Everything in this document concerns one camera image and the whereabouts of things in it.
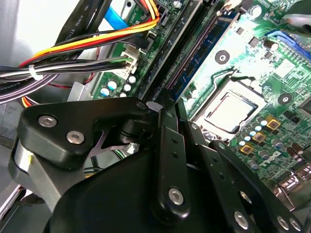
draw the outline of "wire bundle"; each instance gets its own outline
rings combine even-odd
[[[99,65],[93,65],[93,67],[88,67],[88,70],[85,70],[87,69],[87,67],[83,67],[84,71],[82,71],[83,69],[81,67],[63,67],[56,69],[56,66],[54,67],[55,69],[47,70],[47,68],[53,67],[53,65],[51,64],[51,60],[59,61],[62,63],[62,65],[64,65],[66,64],[64,60],[69,59],[70,61],[72,61],[73,59],[76,59],[83,50],[97,48],[103,45],[113,44],[117,42],[134,44],[135,37],[139,33],[150,30],[151,28],[155,27],[156,24],[159,22],[159,12],[154,3],[154,0],[140,0],[142,5],[149,10],[151,19],[147,18],[146,22],[122,30],[96,32],[99,23],[102,21],[103,16],[106,14],[108,7],[110,6],[111,1],[112,0],[104,0],[101,3],[101,1],[98,0],[90,3],[92,5],[94,4],[94,2],[97,2],[99,6],[97,7],[94,16],[90,17],[92,18],[92,20],[87,27],[87,31],[89,31],[89,33],[84,33],[83,35],[76,35],[75,37],[66,41],[64,41],[63,39],[66,37],[63,37],[62,40],[60,40],[59,36],[59,39],[55,46],[38,52],[33,58],[20,64],[19,68],[21,69],[17,70],[12,67],[3,67],[2,69],[0,69],[0,82],[4,83],[0,85],[0,104],[22,98],[32,92],[37,91],[38,89],[54,81],[57,78],[58,74],[60,74],[60,72],[65,73],[66,71],[76,73],[78,71],[88,71],[89,73],[94,73],[103,70],[122,68],[121,66],[123,66],[124,64],[122,63],[122,61],[118,61],[119,64],[111,64],[111,62],[109,64],[101,64],[101,68],[99,68]],[[28,72],[28,66],[33,64],[35,65],[36,73],[38,75],[44,75],[41,80],[35,80],[31,78]]]

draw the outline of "green circuit board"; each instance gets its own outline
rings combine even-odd
[[[263,118],[273,116],[280,126],[275,131],[268,128],[263,129],[265,140],[263,143],[250,141],[248,145],[253,151],[248,155],[241,153],[236,138],[230,142],[230,145],[246,164],[250,159],[257,162],[259,169],[253,171],[261,179],[267,178],[272,181],[286,171],[291,171],[291,168],[298,164],[286,152],[286,148],[294,142],[305,148],[311,141],[311,116],[301,110],[302,103],[311,96],[309,61],[280,41],[278,41],[279,48],[276,51],[270,51],[269,56],[267,56],[268,50],[263,46],[263,41],[266,39],[265,34],[274,29],[294,31],[282,18],[295,2],[297,0],[254,1],[253,7],[261,10],[260,16],[254,18],[245,14],[232,25],[193,78],[192,85],[198,90],[199,97],[190,103],[186,99],[190,90],[187,90],[183,96],[188,117],[191,118],[215,90],[214,83],[218,85],[223,80],[224,75],[215,78],[215,74],[236,69],[239,71],[235,74],[237,77],[248,76],[259,80],[262,94],[267,102],[259,116]],[[258,41],[251,44],[254,37]],[[215,55],[221,50],[230,54],[229,61],[224,65],[215,62]],[[286,104],[280,104],[278,98],[284,93],[289,93],[292,99]],[[295,113],[299,122],[293,123],[287,119],[284,116],[285,111]],[[275,138],[280,139],[284,144],[282,149],[276,149],[272,145],[272,140]],[[264,161],[258,155],[261,150],[269,152],[269,160]]]
[[[137,78],[137,82],[132,84],[132,89],[128,91],[126,94],[128,96],[133,96],[137,91],[138,86],[145,80],[142,77],[145,76],[148,69],[150,68],[152,62],[154,61],[156,55],[160,51],[160,48],[166,38],[169,35],[169,32],[172,30],[173,25],[176,23],[178,16],[181,14],[181,11],[178,9],[174,9],[172,7],[172,2],[167,0],[158,0],[158,4],[161,5],[162,11],[165,12],[163,18],[161,18],[161,22],[153,29],[150,30],[151,33],[155,35],[154,42],[152,46],[148,49],[147,53],[140,52],[138,57],[138,67],[135,71],[135,76]],[[136,6],[130,17],[129,21],[127,22],[128,25],[136,25],[139,24],[144,20],[144,12],[138,6]],[[112,52],[112,56],[120,56],[123,51],[126,50],[128,45],[118,43]],[[126,80],[118,77],[117,75],[113,75],[109,72],[105,72],[101,78],[100,83],[97,85],[96,90],[94,91],[93,98],[96,99],[103,99],[105,96],[101,95],[101,89],[108,84],[111,78],[114,78],[118,81],[117,88],[110,92],[109,97],[119,96],[120,93],[123,91],[123,86],[126,83]]]

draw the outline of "screw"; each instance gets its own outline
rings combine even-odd
[[[184,203],[184,196],[177,188],[171,188],[169,190],[169,197],[175,205]]]
[[[221,142],[218,143],[218,146],[223,150],[225,149],[225,146]]]
[[[289,230],[287,222],[285,222],[285,220],[281,216],[277,216],[277,221],[285,230]]]
[[[181,9],[182,6],[183,4],[179,0],[173,2],[173,7],[176,9]]]
[[[144,105],[142,102],[137,102],[136,105],[140,109],[146,109],[147,108],[146,105]]]
[[[84,142],[84,135],[78,131],[70,131],[66,138],[70,143],[76,145],[80,145]]]
[[[168,115],[169,117],[174,117],[174,115],[170,112],[166,112],[166,115]]]
[[[301,231],[301,227],[300,227],[300,225],[295,221],[295,219],[290,218],[290,223],[291,223],[291,225],[292,225],[297,231]]]
[[[41,116],[38,120],[43,127],[52,128],[57,124],[57,120],[52,116]]]
[[[248,222],[244,217],[244,215],[241,214],[241,212],[239,211],[234,212],[234,218],[240,227],[242,227],[244,230],[248,229]]]
[[[199,127],[196,124],[194,124],[194,123],[191,123],[191,127],[193,127],[195,130],[199,129]]]

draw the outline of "white wire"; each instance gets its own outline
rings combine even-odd
[[[71,68],[71,67],[86,67],[86,66],[92,66],[92,65],[100,64],[100,63],[103,63],[103,62],[119,60],[119,59],[122,59],[122,58],[126,58],[126,56],[111,57],[111,58],[107,58],[107,59],[103,59],[103,60],[99,60],[99,61],[94,61],[94,62],[85,62],[85,63],[77,63],[77,64],[66,64],[66,65],[59,65],[59,66],[39,68],[39,69],[35,69],[35,72],[36,73],[40,73],[40,72],[49,71],[49,70],[55,70],[55,69],[65,69],[65,68]],[[31,74],[31,73],[30,73],[29,70],[9,72],[9,73],[0,74],[0,78],[10,77],[10,76],[18,76],[18,75],[24,75],[24,74]]]

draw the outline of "capacitor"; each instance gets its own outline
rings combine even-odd
[[[246,129],[246,132],[247,132],[251,137],[253,137],[253,136],[256,135],[256,130],[255,130],[253,127],[248,127],[248,128]]]
[[[302,150],[302,148],[298,145],[298,143],[292,143],[292,148],[293,148],[293,150],[297,153],[297,154],[299,154],[299,155],[301,155],[301,154],[303,154],[303,150]]]
[[[261,150],[259,152],[259,156],[264,160],[268,160],[270,158],[270,155],[266,150]]]
[[[266,126],[268,124],[268,121],[265,118],[263,118],[262,116],[257,117],[257,122],[261,126]]]
[[[254,159],[249,160],[247,163],[253,170],[257,170],[259,168],[259,165],[256,163]]]
[[[297,162],[301,162],[302,161],[302,158],[301,157],[298,157],[295,159]]]
[[[276,51],[279,47],[279,44],[277,42],[272,41],[272,40],[265,40],[263,42],[263,46],[268,50]]]
[[[133,75],[131,75],[131,76],[128,78],[128,82],[129,82],[130,84],[134,84],[134,83],[136,82],[136,77],[133,76]]]
[[[244,141],[246,141],[246,142],[248,142],[248,141],[251,140],[251,137],[250,137],[250,135],[248,135],[247,132],[243,132],[243,133],[241,134],[241,136],[242,136],[242,138],[244,139]]]
[[[132,89],[132,86],[130,84],[125,84],[124,87],[123,87],[123,90],[128,92]]]
[[[127,97],[127,94],[124,93],[124,92],[121,92],[121,93],[120,93],[120,97]]]
[[[282,149],[284,147],[284,143],[280,139],[278,139],[278,138],[273,139],[272,140],[272,144],[277,149]]]
[[[109,94],[110,94],[110,91],[109,91],[108,86],[107,85],[103,86],[101,88],[101,95],[102,96],[109,96]]]
[[[293,159],[297,159],[299,156],[298,154],[296,154],[296,152],[293,150],[293,148],[291,147],[287,147],[286,148],[286,152],[293,158]]]
[[[242,137],[238,137],[237,138],[237,143],[239,144],[239,146],[243,147],[245,146],[246,142],[243,140]]]
[[[257,122],[252,123],[252,127],[258,132],[262,130],[262,126],[259,125]]]
[[[117,86],[118,86],[117,83],[118,83],[117,79],[114,79],[114,78],[110,79],[110,81],[108,82],[109,89],[115,90],[117,88]]]
[[[257,18],[261,15],[262,9],[259,5],[253,6],[250,10],[249,14],[252,16],[252,18]]]

